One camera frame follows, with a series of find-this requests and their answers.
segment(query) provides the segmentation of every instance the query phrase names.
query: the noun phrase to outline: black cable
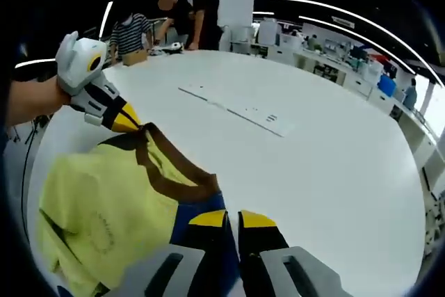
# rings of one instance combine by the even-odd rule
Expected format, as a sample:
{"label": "black cable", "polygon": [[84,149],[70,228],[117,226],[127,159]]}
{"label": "black cable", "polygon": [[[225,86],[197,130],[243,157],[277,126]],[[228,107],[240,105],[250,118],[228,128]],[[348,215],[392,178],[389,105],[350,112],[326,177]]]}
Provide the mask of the black cable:
{"label": "black cable", "polygon": [[24,215],[24,210],[23,210],[23,194],[24,194],[24,187],[25,187],[26,165],[28,164],[29,152],[31,151],[31,146],[33,146],[34,136],[36,133],[37,133],[37,125],[33,122],[33,131],[31,134],[31,140],[29,141],[28,150],[27,150],[26,156],[25,156],[25,164],[23,166],[22,189],[20,190],[20,213],[22,216],[23,231],[25,232],[25,237],[26,237],[26,240],[28,241],[28,243],[29,243],[29,236],[28,236],[28,232],[26,230],[25,215]]}

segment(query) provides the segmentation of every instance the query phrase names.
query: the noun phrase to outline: white tabletop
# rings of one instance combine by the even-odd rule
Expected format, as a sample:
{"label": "white tabletop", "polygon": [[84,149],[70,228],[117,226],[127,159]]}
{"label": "white tabletop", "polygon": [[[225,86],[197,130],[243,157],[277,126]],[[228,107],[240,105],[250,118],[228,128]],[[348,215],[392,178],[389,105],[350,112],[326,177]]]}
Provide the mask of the white tabletop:
{"label": "white tabletop", "polygon": [[[415,283],[425,234],[421,184],[402,131],[384,113],[306,71],[239,54],[157,56],[105,73],[143,122],[156,123],[185,156],[218,175],[231,217],[247,209],[272,218],[290,246],[334,269],[354,296],[401,295]],[[178,90],[188,84],[279,111],[295,128],[280,138]],[[50,122],[28,198],[40,268],[35,217],[54,159],[112,135],[70,107]]]}

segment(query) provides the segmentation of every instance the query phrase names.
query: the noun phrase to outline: striped shirt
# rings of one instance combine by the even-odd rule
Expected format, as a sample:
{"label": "striped shirt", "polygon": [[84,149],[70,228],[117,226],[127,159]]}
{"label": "striped shirt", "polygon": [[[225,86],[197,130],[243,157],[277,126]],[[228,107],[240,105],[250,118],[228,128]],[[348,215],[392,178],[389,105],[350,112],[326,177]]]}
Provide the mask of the striped shirt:
{"label": "striped shirt", "polygon": [[130,52],[142,50],[141,35],[151,28],[147,18],[139,13],[133,14],[133,20],[130,24],[116,22],[111,34],[110,45],[117,45],[119,55],[129,54]]}

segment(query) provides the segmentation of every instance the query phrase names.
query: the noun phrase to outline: black t-shirt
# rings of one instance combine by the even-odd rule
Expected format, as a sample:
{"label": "black t-shirt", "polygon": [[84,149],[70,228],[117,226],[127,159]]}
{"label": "black t-shirt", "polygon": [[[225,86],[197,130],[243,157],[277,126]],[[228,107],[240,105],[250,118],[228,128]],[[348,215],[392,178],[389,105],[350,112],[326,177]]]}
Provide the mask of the black t-shirt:
{"label": "black t-shirt", "polygon": [[193,10],[195,13],[204,10],[204,22],[202,23],[203,33],[213,33],[218,31],[218,8],[220,0],[193,0]]}
{"label": "black t-shirt", "polygon": [[192,5],[187,0],[178,0],[171,10],[168,11],[167,17],[175,21],[175,28],[178,35],[191,34],[193,31],[193,22],[188,17],[192,12]]}

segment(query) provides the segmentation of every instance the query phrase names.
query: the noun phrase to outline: desk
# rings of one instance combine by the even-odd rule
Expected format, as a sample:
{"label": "desk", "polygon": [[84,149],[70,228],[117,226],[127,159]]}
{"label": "desk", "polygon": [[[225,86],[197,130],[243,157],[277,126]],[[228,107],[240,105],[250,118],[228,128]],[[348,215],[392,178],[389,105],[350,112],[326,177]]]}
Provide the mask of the desk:
{"label": "desk", "polygon": [[[350,294],[399,296],[418,275],[425,211],[419,174],[398,125],[342,87],[306,71],[215,51],[150,57],[105,74],[143,122],[154,122],[191,161],[218,175],[230,218],[272,218],[341,276]],[[295,124],[280,138],[180,90],[199,84]],[[59,154],[87,152],[113,136],[63,107],[51,120],[29,186],[31,250],[38,199]]]}

